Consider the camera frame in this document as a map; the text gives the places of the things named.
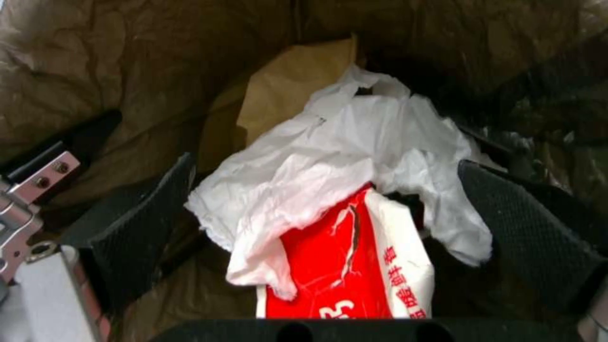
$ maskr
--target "brown paper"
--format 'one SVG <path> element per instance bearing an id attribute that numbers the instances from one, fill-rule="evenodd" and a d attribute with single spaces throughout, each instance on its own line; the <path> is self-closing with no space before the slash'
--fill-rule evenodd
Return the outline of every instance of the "brown paper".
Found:
<path id="1" fill-rule="evenodd" d="M 237 125 L 246 145 L 303 109 L 315 91 L 336 83 L 357 59 L 356 37 L 312 46 L 292 46 L 249 80 Z"/>

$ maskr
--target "red package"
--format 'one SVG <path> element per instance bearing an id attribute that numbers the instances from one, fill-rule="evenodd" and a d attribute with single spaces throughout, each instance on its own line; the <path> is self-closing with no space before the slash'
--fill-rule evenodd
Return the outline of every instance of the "red package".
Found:
<path id="1" fill-rule="evenodd" d="M 371 216 L 369 207 L 373 208 Z M 387 224 L 386 217 L 381 216 L 390 216 L 392 224 Z M 408 274 L 408 268 L 401 266 L 412 251 L 403 251 L 402 260 L 399 259 L 405 244 L 393 243 L 395 238 L 407 238 L 413 240 L 410 245 L 418 245 L 416 252 L 423 255 L 416 263 L 422 273 Z M 432 294 L 433 269 L 409 210 L 377 194 L 370 186 L 336 204 L 305 229 L 292 229 L 283 234 L 281 240 L 298 294 L 293 301 L 284 301 L 276 297 L 271 288 L 259 287 L 258 317 L 425 318 L 430 315 L 428 292 L 430 288 Z M 411 280 L 416 277 L 414 284 L 408 282 L 408 276 Z M 418 293 L 424 296 L 424 304 L 416 297 Z"/>

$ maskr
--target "garbage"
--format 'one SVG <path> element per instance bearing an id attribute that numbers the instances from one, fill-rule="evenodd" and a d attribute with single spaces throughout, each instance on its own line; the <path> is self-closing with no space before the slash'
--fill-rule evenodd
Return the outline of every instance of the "garbage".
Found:
<path id="1" fill-rule="evenodd" d="M 372 95 L 356 96 L 359 88 Z M 367 182 L 380 193 L 417 193 L 424 223 L 459 260 L 478 265 L 492 237 L 457 178 L 461 159 L 492 164 L 431 103 L 396 79 L 351 66 L 304 111 L 227 160 L 189 196 L 201 229 L 231 251 L 226 279 L 297 289 L 279 237 L 302 229 Z"/>
<path id="2" fill-rule="evenodd" d="M 365 186 L 281 236 L 298 296 L 258 287 L 258 318 L 430 318 L 434 269 L 408 207 Z"/>

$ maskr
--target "white plastic bag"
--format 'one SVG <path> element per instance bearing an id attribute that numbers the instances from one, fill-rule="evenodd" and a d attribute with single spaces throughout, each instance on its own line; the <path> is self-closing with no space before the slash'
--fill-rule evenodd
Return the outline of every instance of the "white plastic bag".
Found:
<path id="1" fill-rule="evenodd" d="M 355 96 L 372 88 L 371 96 Z M 232 252 L 226 279 L 296 289 L 278 237 L 303 228 L 372 181 L 382 193 L 418 193 L 431 234 L 470 265 L 490 257 L 491 235 L 457 177 L 461 159 L 485 161 L 431 103 L 384 74 L 350 67 L 304 111 L 227 160 L 189 196 L 209 237 Z"/>

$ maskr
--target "bolt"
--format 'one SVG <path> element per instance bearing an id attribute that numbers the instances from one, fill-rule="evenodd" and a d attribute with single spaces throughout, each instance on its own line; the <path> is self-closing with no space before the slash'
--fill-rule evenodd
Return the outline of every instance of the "bolt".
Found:
<path id="1" fill-rule="evenodd" d="M 34 183 L 36 184 L 36 187 L 39 187 L 40 189 L 46 189 L 50 185 L 50 179 L 46 177 L 39 177 Z"/>
<path id="2" fill-rule="evenodd" d="M 58 161 L 55 164 L 53 164 L 53 170 L 55 170 L 61 174 L 65 174 L 68 171 L 70 171 L 70 167 L 63 161 Z"/>

